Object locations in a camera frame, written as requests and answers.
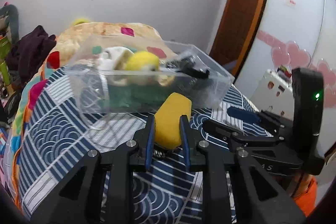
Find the yellow plush behind blanket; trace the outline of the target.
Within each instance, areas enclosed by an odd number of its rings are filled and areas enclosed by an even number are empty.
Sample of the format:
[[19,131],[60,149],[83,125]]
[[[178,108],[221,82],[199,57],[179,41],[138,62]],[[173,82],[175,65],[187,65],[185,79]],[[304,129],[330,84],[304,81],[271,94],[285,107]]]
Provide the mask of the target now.
[[89,19],[86,19],[86,18],[77,18],[75,19],[71,26],[77,26],[79,24],[83,24],[83,23],[90,23],[91,21]]

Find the yellow sponge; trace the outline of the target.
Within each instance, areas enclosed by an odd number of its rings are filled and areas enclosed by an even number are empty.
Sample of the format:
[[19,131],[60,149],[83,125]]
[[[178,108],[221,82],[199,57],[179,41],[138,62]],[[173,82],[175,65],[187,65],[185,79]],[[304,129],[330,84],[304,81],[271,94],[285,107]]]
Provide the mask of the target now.
[[186,115],[191,118],[192,102],[179,93],[171,93],[155,113],[155,136],[157,145],[164,149],[174,150],[181,145],[179,119]]

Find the dark purple garment pile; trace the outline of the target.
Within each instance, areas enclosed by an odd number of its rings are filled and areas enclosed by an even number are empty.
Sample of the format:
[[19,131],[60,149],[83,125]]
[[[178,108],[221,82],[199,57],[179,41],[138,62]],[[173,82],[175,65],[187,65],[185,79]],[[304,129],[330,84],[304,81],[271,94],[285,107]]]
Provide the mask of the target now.
[[12,83],[24,86],[29,82],[55,46],[56,36],[41,25],[15,43],[5,58]]

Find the yellow white felt ball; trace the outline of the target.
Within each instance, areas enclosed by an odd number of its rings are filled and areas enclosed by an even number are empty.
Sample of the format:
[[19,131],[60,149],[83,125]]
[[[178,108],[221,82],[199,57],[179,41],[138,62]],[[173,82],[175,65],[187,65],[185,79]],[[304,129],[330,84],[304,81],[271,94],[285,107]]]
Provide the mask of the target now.
[[134,53],[125,65],[127,71],[157,71],[158,68],[159,57],[146,51]]

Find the blue white patterned bedspread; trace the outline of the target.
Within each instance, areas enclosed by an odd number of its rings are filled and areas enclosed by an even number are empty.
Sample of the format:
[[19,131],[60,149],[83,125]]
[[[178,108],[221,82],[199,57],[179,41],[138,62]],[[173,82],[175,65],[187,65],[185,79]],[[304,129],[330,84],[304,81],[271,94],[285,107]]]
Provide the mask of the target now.
[[[22,138],[18,193],[23,214],[30,218],[86,152],[116,148],[146,120],[146,114],[114,114],[105,130],[90,130],[63,68],[51,72]],[[201,223],[202,174],[187,172],[181,149],[153,159],[146,173],[133,178],[135,223]]]

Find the white stickered suitcase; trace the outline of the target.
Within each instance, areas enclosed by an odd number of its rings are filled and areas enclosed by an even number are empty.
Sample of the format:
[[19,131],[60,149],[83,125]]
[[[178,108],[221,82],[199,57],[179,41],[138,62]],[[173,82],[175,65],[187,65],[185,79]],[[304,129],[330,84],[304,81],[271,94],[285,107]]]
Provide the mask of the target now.
[[250,100],[259,110],[293,119],[294,98],[291,82],[286,82],[274,70],[265,71]]

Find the green bottle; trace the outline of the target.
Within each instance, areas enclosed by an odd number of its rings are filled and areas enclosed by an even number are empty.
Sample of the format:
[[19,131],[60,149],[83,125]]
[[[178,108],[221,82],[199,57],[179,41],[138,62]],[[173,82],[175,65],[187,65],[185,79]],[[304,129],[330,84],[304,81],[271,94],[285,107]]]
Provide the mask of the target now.
[[10,75],[9,75],[6,62],[4,60],[1,60],[0,70],[1,70],[3,83],[5,84],[5,86],[9,86],[11,84],[11,79],[10,79]]

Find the green grey plush toy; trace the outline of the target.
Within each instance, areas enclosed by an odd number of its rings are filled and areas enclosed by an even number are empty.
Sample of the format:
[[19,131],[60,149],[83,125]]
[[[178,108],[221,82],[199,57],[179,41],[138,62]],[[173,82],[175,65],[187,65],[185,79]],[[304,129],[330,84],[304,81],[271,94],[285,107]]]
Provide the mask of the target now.
[[1,8],[1,34],[5,34],[11,44],[19,40],[19,14],[14,5]]

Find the white sliding wardrobe door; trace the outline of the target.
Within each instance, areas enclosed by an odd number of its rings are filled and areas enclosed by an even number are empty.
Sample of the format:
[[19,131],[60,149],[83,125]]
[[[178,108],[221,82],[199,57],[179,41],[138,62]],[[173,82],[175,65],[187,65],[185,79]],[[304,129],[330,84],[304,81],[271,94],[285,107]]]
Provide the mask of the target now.
[[266,70],[307,67],[324,78],[319,136],[323,152],[335,144],[335,0],[266,0],[262,19],[236,87],[252,97]]

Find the colourful patchwork fleece blanket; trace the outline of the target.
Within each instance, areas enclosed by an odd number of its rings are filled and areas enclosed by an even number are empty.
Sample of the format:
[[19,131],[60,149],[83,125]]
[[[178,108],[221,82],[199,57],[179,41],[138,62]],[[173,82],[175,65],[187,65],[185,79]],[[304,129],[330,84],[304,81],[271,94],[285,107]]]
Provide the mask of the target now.
[[11,128],[1,134],[1,183],[26,217],[87,151],[112,148],[143,128],[142,118],[125,114],[112,119],[119,138],[103,135],[98,141],[82,120],[64,66],[91,35],[162,40],[153,27],[141,23],[83,23],[56,38],[59,66],[41,65],[24,88]]

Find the white drawstring cloth pouch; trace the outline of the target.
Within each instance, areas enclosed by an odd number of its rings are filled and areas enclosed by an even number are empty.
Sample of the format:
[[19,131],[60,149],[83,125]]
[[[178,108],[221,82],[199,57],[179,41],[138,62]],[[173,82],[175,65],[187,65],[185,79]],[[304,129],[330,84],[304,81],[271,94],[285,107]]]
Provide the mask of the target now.
[[113,86],[126,86],[127,77],[113,75],[112,71],[125,71],[127,61],[134,53],[127,47],[113,46],[105,48],[96,60],[97,70],[105,76],[108,84]]

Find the green cardboard box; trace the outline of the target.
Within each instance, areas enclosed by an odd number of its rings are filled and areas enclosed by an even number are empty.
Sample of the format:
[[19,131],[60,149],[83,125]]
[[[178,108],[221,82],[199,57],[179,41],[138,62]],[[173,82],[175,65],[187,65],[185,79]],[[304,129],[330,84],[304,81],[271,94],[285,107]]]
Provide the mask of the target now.
[[2,36],[0,39],[0,61],[3,63],[9,51],[11,50],[11,42],[7,36]]

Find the orange sleeve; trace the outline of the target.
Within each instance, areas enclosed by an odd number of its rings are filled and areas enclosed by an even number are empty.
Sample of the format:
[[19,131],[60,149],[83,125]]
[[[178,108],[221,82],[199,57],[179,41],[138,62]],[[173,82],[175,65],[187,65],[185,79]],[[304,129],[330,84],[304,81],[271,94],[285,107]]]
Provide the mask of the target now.
[[292,199],[308,217],[315,208],[317,198],[317,180],[311,174],[301,174],[294,177]]

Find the clear plastic storage box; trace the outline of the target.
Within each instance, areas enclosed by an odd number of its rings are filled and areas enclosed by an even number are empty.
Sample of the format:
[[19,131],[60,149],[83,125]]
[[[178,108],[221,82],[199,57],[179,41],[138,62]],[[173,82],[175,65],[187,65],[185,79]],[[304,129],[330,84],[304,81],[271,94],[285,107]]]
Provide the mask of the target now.
[[64,71],[93,130],[125,114],[154,113],[172,93],[196,109],[216,108],[234,81],[192,44],[127,35],[90,36]]

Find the brown wooden door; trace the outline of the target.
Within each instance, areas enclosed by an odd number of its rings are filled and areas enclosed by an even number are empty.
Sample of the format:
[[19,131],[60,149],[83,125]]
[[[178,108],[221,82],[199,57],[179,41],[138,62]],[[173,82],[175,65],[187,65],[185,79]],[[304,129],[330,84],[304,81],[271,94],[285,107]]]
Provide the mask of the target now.
[[220,65],[238,60],[263,0],[227,0],[210,56]]

